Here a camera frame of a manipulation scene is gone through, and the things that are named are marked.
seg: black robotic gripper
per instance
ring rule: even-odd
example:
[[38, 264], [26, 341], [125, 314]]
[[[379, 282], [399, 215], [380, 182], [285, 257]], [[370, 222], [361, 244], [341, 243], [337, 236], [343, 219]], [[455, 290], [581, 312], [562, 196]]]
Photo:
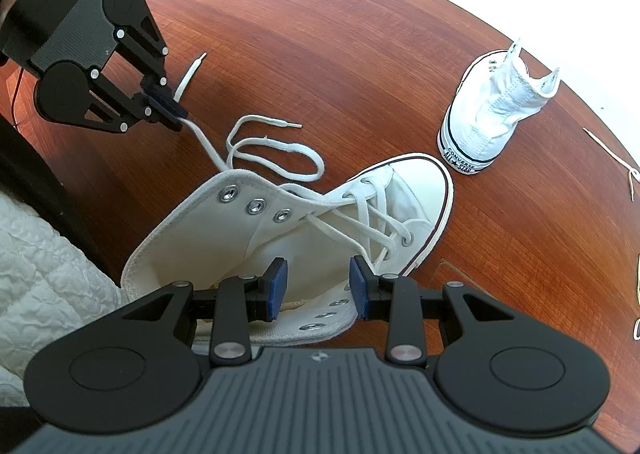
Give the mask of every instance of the black robotic gripper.
[[[123, 133], [140, 120], [180, 130], [164, 61], [169, 49], [145, 0], [17, 0], [0, 28], [11, 58], [38, 78], [34, 104], [50, 122]], [[103, 73], [114, 53], [142, 75], [127, 96]]]
[[[617, 452], [590, 427], [609, 374], [585, 345], [459, 281], [427, 290], [359, 256], [349, 278], [358, 315], [388, 322], [383, 358], [252, 355], [250, 326], [277, 325], [284, 259], [215, 290], [178, 280], [35, 355], [24, 387], [48, 425], [16, 452]], [[206, 356], [190, 347], [197, 319], [213, 322]]]

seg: shoelace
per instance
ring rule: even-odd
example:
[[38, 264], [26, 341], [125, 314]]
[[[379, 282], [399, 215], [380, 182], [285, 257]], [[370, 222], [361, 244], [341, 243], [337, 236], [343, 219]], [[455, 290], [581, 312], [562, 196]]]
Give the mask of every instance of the shoelace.
[[622, 160], [622, 158], [619, 158], [616, 154], [614, 154], [613, 151], [610, 150], [609, 147], [604, 145], [602, 140], [600, 138], [598, 138], [595, 134], [593, 134], [589, 129], [587, 129], [585, 127], [583, 127], [582, 129], [591, 138], [593, 138], [597, 142], [597, 144], [600, 145], [600, 147], [602, 147], [605, 151], [607, 151], [607, 153], [610, 155], [610, 157], [612, 157], [620, 165], [624, 166], [628, 170], [629, 190], [631, 190], [631, 201], [633, 202], [634, 201], [634, 178], [636, 178], [637, 182], [640, 182], [640, 172], [638, 172], [638, 169], [636, 169], [634, 167], [631, 167], [626, 161]]
[[[202, 62], [202, 59], [205, 57], [206, 53], [197, 59], [193, 65], [191, 65], [190, 69], [187, 71], [186, 75], [180, 82], [180, 86], [175, 94], [175, 99], [178, 101], [182, 96], [187, 84], [193, 77], [196, 69]], [[302, 127], [301, 124], [292, 124], [285, 120], [279, 120], [277, 118], [269, 118], [268, 116], [260, 116], [259, 114], [247, 114], [242, 116], [235, 124], [231, 132], [229, 132], [226, 138], [226, 150], [228, 151], [228, 155], [226, 157], [226, 161], [222, 159], [220, 154], [216, 151], [216, 149], [211, 145], [209, 139], [204, 135], [202, 130], [196, 123], [191, 120], [187, 120], [186, 118], [180, 119], [185, 126], [187, 126], [193, 134], [196, 136], [206, 153], [211, 158], [211, 161], [220, 171], [231, 170], [233, 169], [233, 159], [234, 156], [237, 158], [241, 158], [242, 160], [253, 161], [255, 163], [260, 163], [261, 165], [268, 167], [270, 170], [274, 171], [276, 174], [279, 174], [283, 178], [292, 180], [292, 181], [314, 181], [319, 179], [322, 174], [324, 174], [324, 161], [322, 157], [314, 151], [312, 148], [303, 145], [303, 144], [288, 144], [286, 142], [281, 142], [279, 140], [273, 140], [268, 137], [263, 138], [243, 138], [236, 144], [232, 144], [232, 140], [235, 135], [238, 133], [238, 130], [247, 122], [261, 122], [264, 124], [269, 124], [270, 126], [277, 127]], [[286, 169], [283, 169], [279, 165], [273, 163], [273, 161], [267, 160], [261, 156], [256, 156], [255, 154], [249, 154], [245, 152], [239, 152], [241, 147], [245, 145], [261, 145], [263, 147], [271, 147], [277, 150], [282, 150], [285, 152], [296, 152], [299, 154], [303, 154], [308, 157], [310, 160], [314, 162], [316, 165], [316, 173], [314, 174], [297, 174], [290, 172]], [[313, 214], [307, 214], [303, 217], [306, 219], [312, 226], [317, 228], [320, 232], [322, 232], [327, 237], [331, 238], [337, 243], [342, 244], [343, 246], [348, 246], [349, 248], [355, 250], [357, 253], [361, 252], [361, 248], [364, 249], [366, 253], [366, 257], [369, 260], [373, 260], [371, 257], [371, 240], [378, 242], [382, 246], [382, 250], [376, 257], [376, 260], [373, 264], [375, 268], [379, 267], [380, 263], [391, 257], [396, 250], [396, 245], [392, 239], [392, 237], [386, 234], [387, 225], [391, 228], [391, 232], [399, 234], [402, 237], [403, 243], [408, 243], [407, 246], [412, 242], [413, 235], [408, 230], [405, 224], [391, 217], [386, 213], [386, 192], [385, 186], [377, 177], [365, 177], [361, 179], [362, 182], [370, 183], [375, 189], [375, 195], [371, 198], [370, 201], [375, 202], [376, 206], [373, 206], [369, 203], [362, 192], [358, 190], [348, 190], [342, 195], [342, 201], [331, 203], [335, 207], [330, 209], [330, 212], [335, 214], [340, 219], [348, 222], [353, 225], [359, 233], [360, 233], [360, 242], [355, 241], [350, 238], [347, 234], [341, 232], [337, 228], [331, 226], [325, 221], [322, 221], [318, 217]], [[280, 185], [278, 188], [283, 189], [287, 192], [293, 193], [301, 198], [318, 201], [322, 203], [326, 203], [326, 199], [324, 196], [314, 190], [303, 187], [302, 185], [298, 185], [295, 183], [285, 183]], [[348, 206], [354, 204], [357, 207], [358, 218], [354, 219], [350, 216], [344, 214], [340, 211], [341, 207]], [[373, 228], [371, 226], [371, 221], [369, 215], [373, 214], [378, 218], [378, 226], [377, 228]]]

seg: shoe sole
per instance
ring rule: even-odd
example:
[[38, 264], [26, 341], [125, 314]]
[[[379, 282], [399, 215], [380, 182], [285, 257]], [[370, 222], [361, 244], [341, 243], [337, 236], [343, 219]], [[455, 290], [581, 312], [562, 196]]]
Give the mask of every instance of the shoe sole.
[[412, 259], [407, 263], [407, 265], [401, 269], [401, 271], [399, 272], [400, 275], [407, 275], [409, 274], [409, 272], [420, 266], [424, 259], [426, 259], [426, 257], [431, 253], [433, 247], [440, 239], [444, 228], [447, 226], [447, 221], [449, 221], [449, 215], [451, 214], [451, 207], [453, 206], [453, 179], [451, 178], [451, 174], [447, 170], [447, 167], [445, 167], [445, 165], [437, 158], [434, 158], [433, 156], [424, 154], [422, 152], [411, 152], [409, 154], [403, 154], [402, 156], [396, 156], [394, 158], [390, 158], [389, 160], [381, 161], [380, 163], [372, 165], [356, 174], [356, 176], [348, 179], [348, 181], [351, 181], [374, 169], [384, 167], [385, 165], [390, 165], [398, 161], [411, 160], [413, 158], [423, 158], [424, 160], [429, 160], [438, 166], [446, 182], [446, 195], [442, 210], [440, 211], [440, 217], [438, 218], [438, 221], [436, 222], [431, 235], [427, 238], [427, 241], [421, 248], [420, 252], [418, 252], [416, 256], [413, 256]]

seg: blue gripper pad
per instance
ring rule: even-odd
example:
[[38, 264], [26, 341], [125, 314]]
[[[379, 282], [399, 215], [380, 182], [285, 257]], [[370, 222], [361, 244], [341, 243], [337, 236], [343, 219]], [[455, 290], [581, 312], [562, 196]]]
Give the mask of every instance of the blue gripper pad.
[[358, 317], [369, 317], [369, 300], [367, 299], [367, 281], [365, 280], [355, 258], [351, 257], [349, 263], [349, 287], [351, 296], [358, 310]]
[[273, 276], [271, 281], [271, 289], [269, 290], [269, 299], [267, 301], [267, 317], [275, 320], [280, 312], [280, 306], [284, 299], [284, 293], [287, 291], [287, 261], [284, 260], [282, 265]]

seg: white sneaker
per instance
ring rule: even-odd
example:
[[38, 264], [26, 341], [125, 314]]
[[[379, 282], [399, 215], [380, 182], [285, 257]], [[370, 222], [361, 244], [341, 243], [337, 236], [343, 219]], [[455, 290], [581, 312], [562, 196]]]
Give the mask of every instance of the white sneaker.
[[560, 68], [533, 79], [519, 57], [520, 40], [509, 50], [478, 57], [465, 71], [438, 133], [442, 157], [462, 174], [491, 165], [518, 122], [536, 114], [558, 91]]
[[[282, 309], [272, 323], [251, 324], [252, 343], [329, 339], [356, 319], [348, 291], [350, 257], [363, 255], [379, 274], [407, 274], [420, 265], [447, 223], [451, 177], [435, 158], [414, 153], [369, 167], [324, 195], [293, 183], [277, 186], [249, 170], [232, 169], [238, 148], [258, 144], [305, 154], [318, 173], [303, 180], [319, 177], [322, 161], [301, 144], [247, 138], [232, 145], [230, 139], [247, 120], [292, 125], [262, 116], [241, 118], [227, 139], [225, 163], [200, 129], [185, 121], [222, 172], [140, 244], [124, 268], [122, 287], [131, 300], [175, 280], [204, 290], [229, 276], [259, 274], [275, 257], [284, 257], [289, 279]], [[238, 156], [297, 177], [263, 158]], [[198, 322], [196, 339], [208, 340], [209, 333], [210, 323]]]

